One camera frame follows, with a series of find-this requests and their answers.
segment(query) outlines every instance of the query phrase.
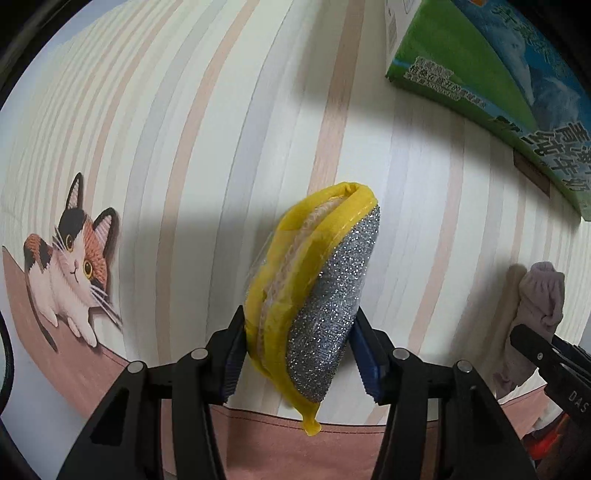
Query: black clamp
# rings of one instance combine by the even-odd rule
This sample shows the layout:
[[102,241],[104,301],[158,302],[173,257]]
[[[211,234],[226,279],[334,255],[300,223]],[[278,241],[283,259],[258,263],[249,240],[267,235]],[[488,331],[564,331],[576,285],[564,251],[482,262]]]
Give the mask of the black clamp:
[[523,324],[509,337],[511,345],[539,367],[546,395],[580,427],[591,428],[591,356],[556,335],[550,343]]
[[225,480],[209,405],[234,393],[246,355],[244,313],[175,364],[131,362],[101,400],[76,440],[59,480],[163,480],[160,403],[173,401],[177,476]]
[[[349,341],[367,393],[391,404],[372,480],[418,480],[427,401],[440,399],[437,480],[534,480],[533,467],[500,406],[471,364],[424,363],[373,330],[363,311]],[[180,480],[225,480],[209,405],[233,394],[246,355],[244,313],[175,364],[132,362],[92,414],[58,480],[163,480],[160,402],[172,399]]]
[[423,362],[359,311],[349,337],[367,393],[390,412],[372,480],[421,476],[427,401],[439,399],[437,480],[535,480],[515,430],[484,380],[466,360]]

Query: blue gripper pad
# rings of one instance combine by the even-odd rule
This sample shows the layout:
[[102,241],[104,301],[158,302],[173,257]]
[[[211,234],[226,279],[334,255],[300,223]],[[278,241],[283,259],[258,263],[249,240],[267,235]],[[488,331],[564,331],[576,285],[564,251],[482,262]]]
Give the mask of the blue gripper pad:
[[212,353],[212,375],[207,390],[212,394],[208,402],[221,405],[236,391],[244,357],[246,356],[246,333],[244,312],[238,307],[225,330],[215,332],[207,344]]
[[389,372],[388,355],[361,309],[351,328],[349,343],[365,392],[373,397],[374,402],[381,403],[384,399],[382,379]]

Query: yellow sponge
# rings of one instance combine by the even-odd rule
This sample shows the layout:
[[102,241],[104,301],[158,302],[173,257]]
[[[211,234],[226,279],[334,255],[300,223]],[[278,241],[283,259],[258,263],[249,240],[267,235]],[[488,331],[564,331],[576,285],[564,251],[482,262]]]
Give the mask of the yellow sponge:
[[[360,224],[368,216],[372,216],[374,221]],[[308,435],[320,431],[320,424],[316,421],[319,396],[324,397],[332,380],[345,345],[345,334],[354,320],[362,277],[375,243],[378,223],[377,200],[364,185],[340,183],[310,195],[283,216],[273,234],[264,262],[249,286],[244,305],[249,355],[256,367],[271,379],[284,398],[301,413],[303,427]],[[346,248],[344,244],[343,248],[337,249],[343,239],[348,243],[353,242],[354,248],[350,248],[349,253],[341,253],[347,251],[343,250]],[[358,248],[360,242],[361,245],[367,244],[367,248]],[[333,284],[330,278],[326,278],[330,277],[330,269],[348,271],[347,265],[341,265],[354,261],[352,256],[360,250],[359,255],[363,258],[356,261],[355,283],[350,288],[351,292],[339,292],[335,282],[335,294],[330,294]],[[332,259],[337,254],[342,258]],[[324,277],[321,275],[323,269],[327,272]],[[314,292],[319,275],[323,278],[322,292]],[[341,275],[333,274],[333,277],[340,278]],[[310,294],[316,298],[306,306],[304,315],[303,307]],[[344,307],[335,307],[335,314],[328,318],[326,312],[321,310],[329,308],[334,299],[339,299],[338,306]],[[298,314],[299,327],[298,332],[295,332],[292,326]],[[328,352],[329,362],[319,362],[316,366],[314,355],[318,355],[315,347],[318,336],[321,337],[320,343],[326,341],[337,344],[330,344],[329,349],[323,350]],[[298,348],[306,346],[306,351],[291,352],[289,345],[294,346],[292,350],[296,345]],[[331,364],[330,368],[325,366],[326,363]],[[309,374],[310,369],[314,371],[313,375]]]

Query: cat paw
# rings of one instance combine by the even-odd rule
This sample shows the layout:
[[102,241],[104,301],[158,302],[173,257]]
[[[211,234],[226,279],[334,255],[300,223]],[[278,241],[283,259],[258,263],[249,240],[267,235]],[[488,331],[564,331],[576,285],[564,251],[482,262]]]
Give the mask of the cat paw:
[[57,328],[57,317],[56,314],[53,313],[51,310],[47,312],[41,312],[43,316],[50,321],[50,323]]
[[97,345],[96,335],[92,331],[92,329],[89,329],[88,332],[83,331],[82,336],[84,337],[86,343],[88,343],[88,345],[90,345],[91,347],[94,348]]
[[80,338],[80,330],[78,330],[74,320],[72,320],[70,317],[68,317],[68,327],[70,327],[70,330],[75,335],[75,337]]

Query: pink stripe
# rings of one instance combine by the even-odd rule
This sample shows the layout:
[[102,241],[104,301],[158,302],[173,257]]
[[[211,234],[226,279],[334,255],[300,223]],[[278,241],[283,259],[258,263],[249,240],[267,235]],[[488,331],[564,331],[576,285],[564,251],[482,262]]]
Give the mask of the pink stripe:
[[[514,301],[515,295],[517,295],[517,288],[521,278],[527,272],[527,269],[522,265],[516,265],[517,260],[519,258],[519,251],[521,249],[521,239],[523,237],[523,227],[525,222],[525,198],[527,196],[526,191],[526,178],[520,172],[517,172],[519,175],[519,187],[518,187],[518,197],[517,197],[517,214],[515,215],[515,230],[513,232],[513,244],[511,246],[511,257],[510,257],[510,264],[509,270],[507,271],[505,277],[505,284],[503,285],[503,291],[501,293],[501,297],[496,304],[495,314],[493,315],[493,321],[491,325],[496,326],[497,328],[490,328],[488,333],[486,334],[486,338],[482,343],[483,352],[479,356],[479,363],[484,365],[485,359],[489,356],[488,353],[492,352],[495,346],[499,343],[499,336],[507,335],[506,331],[500,328],[500,325],[507,324],[509,325],[515,316],[514,312],[511,312],[511,309],[516,307],[516,301]],[[506,322],[508,316],[511,316],[511,319]],[[486,378],[486,373],[484,371],[481,374]]]
[[168,179],[156,260],[156,337],[161,362],[170,361],[170,283],[174,237],[191,153],[222,67],[258,3],[259,0],[247,0],[218,45],[203,74],[178,141],[173,168]]
[[526,178],[519,173],[519,193],[517,198],[517,216],[515,217],[515,233],[513,235],[513,245],[511,246],[511,263],[516,263],[521,250],[521,240],[523,238],[523,225],[525,222],[525,197],[526,197]]
[[148,36],[142,42],[139,50],[136,52],[134,58],[131,60],[131,63],[125,70],[125,73],[123,74],[121,81],[119,82],[119,85],[117,85],[117,90],[115,91],[115,95],[113,96],[113,99],[109,104],[105,120],[103,121],[103,124],[100,128],[99,138],[96,141],[95,154],[92,157],[92,164],[90,165],[90,172],[88,174],[88,182],[86,186],[86,194],[84,200],[86,205],[85,210],[89,213],[92,211],[92,203],[94,201],[95,196],[96,179],[99,175],[100,162],[102,161],[103,153],[105,152],[107,137],[109,135],[109,132],[111,131],[111,126],[113,125],[113,120],[115,119],[115,114],[117,112],[117,109],[119,108],[121,98],[125,93],[125,89],[127,88],[127,85],[131,80],[131,77],[135,73],[139,63],[144,58],[151,44],[154,42],[154,39],[160,33],[160,30],[162,30],[163,26],[166,24],[168,19],[177,10],[177,8],[180,7],[182,3],[182,0],[176,0],[172,5],[170,5],[170,7],[166,9],[164,15],[160,17],[158,22],[156,22],[156,24],[153,26],[152,30],[150,30]]
[[567,204],[566,208],[568,209],[568,214],[566,216],[567,227],[570,232],[570,243],[569,243],[569,253],[566,259],[566,268],[564,270],[564,275],[568,276],[570,270],[570,260],[573,255],[573,243],[574,243],[574,236],[579,231],[579,223],[581,221],[581,215],[579,212],[575,211],[571,204]]
[[61,94],[61,97],[58,100],[59,106],[57,108],[57,112],[55,112],[53,115],[53,118],[51,120],[51,125],[48,125],[47,127],[42,129],[43,144],[44,144],[45,148],[44,148],[44,151],[39,155],[39,158],[42,161],[39,162],[40,166],[39,166],[39,170],[37,172],[37,185],[35,188],[35,197],[34,197],[33,202],[31,203],[31,208],[30,208],[30,212],[29,212],[29,219],[33,218],[33,222],[29,221],[29,224],[32,226],[37,225],[37,217],[38,217],[38,210],[39,210],[38,205],[39,205],[39,198],[40,198],[40,194],[41,194],[40,193],[41,189],[44,186],[46,186],[48,188],[50,185],[51,174],[48,173],[47,177],[43,178],[43,171],[44,171],[45,163],[49,163],[51,161],[50,159],[54,158],[56,150],[58,148],[57,144],[54,145],[54,150],[50,153],[49,152],[49,144],[51,142],[51,138],[55,135],[54,131],[56,128],[56,123],[59,120],[61,112],[63,110],[68,111],[68,109],[72,107],[69,100],[71,100],[70,94],[71,94],[71,91],[74,88],[74,85],[76,84],[76,80],[78,78],[76,73],[79,72],[81,69],[83,69],[86,66],[89,50],[92,49],[93,33],[94,33],[94,30],[95,30],[97,24],[98,24],[98,22],[95,22],[91,25],[88,32],[86,32],[86,36],[85,36],[84,40],[80,43],[80,45],[77,47],[74,54],[70,57],[68,65],[64,70],[64,74],[66,73],[66,70],[68,70],[74,64],[74,62],[79,62],[80,58],[82,58],[82,61],[79,63],[76,63],[76,65],[74,67],[74,71],[69,71],[70,75],[66,79],[66,81],[63,83],[63,93]]
[[561,254],[561,250],[562,250],[562,237],[563,237],[563,233],[564,233],[564,207],[565,207],[566,201],[561,198],[560,199],[560,210],[558,212],[558,214],[560,215],[560,220],[561,220],[561,225],[560,225],[560,229],[559,229],[559,234],[558,234],[558,250],[556,251],[556,263],[554,264],[554,266],[556,266],[558,268],[558,262],[560,262],[560,254]]
[[[154,5],[155,4],[152,4],[152,6],[147,9],[146,15],[148,15],[149,12],[152,11],[152,9],[154,8]],[[82,90],[80,91],[80,96],[78,97],[78,101],[76,102],[76,106],[74,107],[73,115],[70,118],[70,123],[68,124],[68,127],[66,129],[64,141],[61,145],[60,154],[59,154],[59,157],[57,160],[56,179],[53,184],[53,194],[51,196],[50,218],[52,219],[52,221],[53,221],[53,219],[56,218],[56,213],[57,213],[56,210],[57,210],[57,202],[58,202],[57,196],[59,194],[60,181],[62,181],[62,179],[63,179],[62,169],[64,167],[64,161],[65,161],[65,157],[66,157],[67,147],[68,147],[68,145],[71,144],[72,131],[74,130],[74,124],[76,123],[76,119],[78,118],[78,113],[80,112],[80,110],[82,108],[82,103],[87,98],[87,96],[89,94],[90,86],[91,86],[92,82],[96,79],[96,75],[98,74],[100,67],[104,64],[104,62],[107,58],[107,55],[111,52],[115,43],[121,38],[121,35],[129,27],[130,23],[135,19],[135,17],[141,11],[142,11],[142,8],[135,9],[133,11],[133,13],[128,17],[128,19],[123,23],[123,25],[121,25],[121,27],[119,27],[119,29],[117,30],[115,35],[113,35],[113,38],[111,39],[109,44],[103,49],[102,55],[100,56],[99,60],[95,63],[95,66],[91,70],[90,74],[88,75],[88,78],[86,79],[86,81],[84,83],[84,86],[82,87]],[[100,42],[100,40],[102,39],[102,35],[104,33],[105,32],[101,32],[101,35],[98,36],[98,38],[96,39],[97,43]],[[110,68],[107,68],[107,71],[110,71],[112,69],[112,65],[109,65],[109,67]],[[76,145],[73,150],[72,159],[70,160],[70,168],[69,168],[68,176],[67,176],[67,178],[64,179],[68,185],[73,180],[73,176],[74,176],[73,170],[75,168],[76,160],[77,160],[76,157],[77,157],[78,152],[80,150],[80,143],[82,142],[82,136],[84,134],[86,124],[88,122],[88,117],[90,117],[92,106],[96,102],[96,96],[98,95],[98,91],[100,91],[100,89],[102,88],[104,81],[105,81],[105,77],[103,77],[102,82],[97,86],[96,92],[93,95],[93,98],[90,100],[90,104],[89,104],[88,108],[86,109],[86,115],[84,117],[84,120],[82,121],[82,126],[81,126],[80,131],[77,135]],[[65,202],[66,199],[65,198],[60,199],[60,201]]]
[[[578,212],[576,212],[576,216],[578,219],[580,219],[580,214]],[[575,233],[573,234],[573,237],[577,233],[580,233],[580,230],[576,230]],[[579,263],[579,265],[581,264],[582,261],[585,261],[587,259],[587,251],[589,249],[589,229],[586,229],[585,233],[581,233],[581,236],[584,237],[581,239],[581,243],[583,244],[583,251],[582,252],[579,251],[579,254],[576,256],[576,258],[578,259],[577,263]],[[570,246],[570,250],[569,250],[569,260],[567,262],[566,270],[564,271],[564,276],[566,278],[569,277],[570,260],[572,258],[572,253],[574,250],[573,243],[574,243],[574,240],[571,242],[571,246]],[[581,295],[583,295],[585,297],[588,297],[588,295],[589,295],[589,291],[587,289],[587,285],[589,283],[587,282],[587,278],[586,278],[587,271],[588,271],[588,268],[578,268],[570,276],[571,280],[573,280],[573,284],[577,285],[576,290],[573,289],[574,292],[570,296],[570,304],[573,305],[573,307],[577,309],[577,312],[573,312],[574,314],[572,315],[572,317],[575,319],[580,319],[580,320],[578,322],[569,322],[568,323],[566,331],[564,332],[564,338],[566,338],[566,339],[570,339],[570,336],[572,334],[574,334],[576,332],[576,330],[578,330],[578,327],[581,325],[581,320],[583,322],[586,322],[587,319],[589,318],[589,315],[585,315],[584,313],[582,315],[580,315],[578,312],[578,310],[580,310],[579,299],[581,298]]]
[[531,251],[530,251],[530,260],[529,260],[529,264],[533,265],[536,262],[539,262],[541,260],[541,256],[543,255],[542,252],[542,221],[543,221],[543,217],[547,216],[546,214],[546,205],[544,205],[542,202],[546,203],[547,200],[546,198],[542,197],[542,195],[539,195],[539,192],[535,193],[537,198],[537,202],[535,205],[535,221],[534,221],[534,234],[533,234],[533,239],[532,239],[532,243],[531,243]]
[[[39,130],[39,124],[40,124],[40,121],[42,120],[40,112],[43,108],[46,107],[46,103],[49,99],[48,92],[53,87],[53,84],[55,83],[54,79],[56,78],[56,76],[59,73],[58,66],[61,62],[63,62],[63,57],[65,57],[66,55],[67,55],[67,52],[61,56],[59,55],[58,52],[55,52],[51,56],[51,66],[47,66],[43,71],[43,73],[46,74],[45,75],[45,77],[46,77],[45,85],[40,86],[40,88],[37,89],[37,91],[35,92],[35,95],[31,98],[31,106],[29,107],[29,109],[27,111],[27,120],[29,120],[29,122],[27,122],[25,128],[28,129],[29,131],[38,131]],[[17,142],[14,142],[12,145],[13,151],[10,156],[11,163],[10,163],[6,178],[16,179],[15,184],[18,185],[18,192],[21,194],[8,195],[6,188],[4,188],[4,190],[2,192],[3,197],[7,201],[8,210],[10,212],[17,212],[17,211],[21,212],[23,206],[20,205],[20,207],[17,209],[17,203],[19,203],[20,201],[24,202],[25,199],[28,199],[28,197],[26,196],[27,184],[26,184],[26,181],[22,180],[22,178],[26,173],[30,173],[31,163],[30,162],[28,163],[26,160],[27,160],[27,154],[28,154],[30,148],[32,147],[32,145],[31,145],[30,141],[25,140],[25,145],[21,148],[21,152],[20,152],[18,158],[14,157],[14,151],[16,150],[16,146],[17,146]]]
[[557,190],[550,187],[550,205],[548,208],[548,224],[546,226],[546,242],[544,244],[544,253],[542,260],[548,260],[550,256],[550,248],[552,246],[552,234],[554,233],[554,208],[556,208],[556,194]]
[[335,182],[355,78],[364,10],[365,0],[349,0],[316,145],[308,195]]
[[457,219],[460,213],[462,182],[464,178],[464,119],[459,115],[453,114],[451,122],[452,150],[450,171],[447,182],[446,205],[439,232],[439,242],[435,251],[435,260],[431,268],[427,286],[425,287],[423,298],[421,299],[408,337],[408,347],[415,353],[421,351],[423,340],[431,323],[431,317],[435,311],[435,305],[439,299],[443,279],[452,254]]
[[[70,53],[70,50],[72,49],[72,45],[73,42],[71,42],[69,44],[68,47],[68,51],[66,52],[66,54],[64,55],[64,57],[62,59],[60,59],[60,63],[63,65],[68,58],[68,54]],[[34,183],[34,176],[36,173],[36,168],[41,168],[41,166],[43,165],[42,161],[38,161],[38,154],[37,154],[37,149],[39,148],[39,143],[41,142],[41,139],[44,137],[43,133],[46,133],[46,128],[47,128],[47,122],[48,122],[48,118],[50,117],[50,113],[53,111],[54,108],[56,108],[56,99],[58,97],[58,95],[61,93],[61,91],[65,88],[64,87],[64,83],[62,82],[64,75],[66,74],[66,69],[69,67],[70,63],[71,63],[72,59],[70,58],[70,60],[68,61],[68,64],[63,66],[62,70],[61,70],[61,75],[60,77],[57,79],[56,82],[54,82],[50,89],[48,89],[47,93],[49,93],[49,95],[45,95],[46,98],[48,98],[47,101],[42,102],[39,105],[39,108],[37,110],[37,117],[39,118],[39,122],[32,128],[33,131],[35,132],[40,132],[41,134],[37,134],[35,135],[35,140],[29,142],[29,144],[27,145],[27,148],[25,150],[25,152],[23,153],[22,157],[26,158],[27,154],[30,155],[31,157],[31,162],[28,165],[27,168],[27,172],[26,172],[26,178],[25,181],[23,182],[24,185],[24,195],[23,195],[23,204],[21,205],[21,208],[19,208],[18,212],[20,215],[24,216],[24,212],[26,207],[26,204],[29,204],[29,207],[32,206],[32,202],[30,201],[31,199],[31,193],[33,190],[33,185],[32,183]]]
[[471,361],[475,359],[475,351],[479,353],[483,349],[482,342],[489,335],[489,329],[493,323],[488,312],[494,307],[491,271],[495,268],[495,255],[503,216],[505,176],[499,174],[499,164],[504,161],[505,151],[506,147],[499,140],[491,138],[485,225],[470,293],[449,349],[450,357],[453,358],[467,358]]

